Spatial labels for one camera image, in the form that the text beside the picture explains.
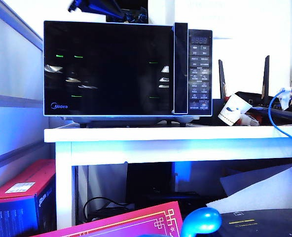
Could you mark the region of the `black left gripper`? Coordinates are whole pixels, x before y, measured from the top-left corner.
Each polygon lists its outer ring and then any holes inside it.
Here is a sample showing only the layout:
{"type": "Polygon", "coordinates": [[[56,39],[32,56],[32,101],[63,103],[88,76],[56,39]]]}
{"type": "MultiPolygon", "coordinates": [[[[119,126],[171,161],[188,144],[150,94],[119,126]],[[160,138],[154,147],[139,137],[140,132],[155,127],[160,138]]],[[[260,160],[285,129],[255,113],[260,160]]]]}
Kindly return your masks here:
{"type": "Polygon", "coordinates": [[[68,7],[68,12],[75,11],[81,3],[84,3],[89,12],[102,14],[122,19],[124,13],[115,0],[73,0],[68,7]]]}

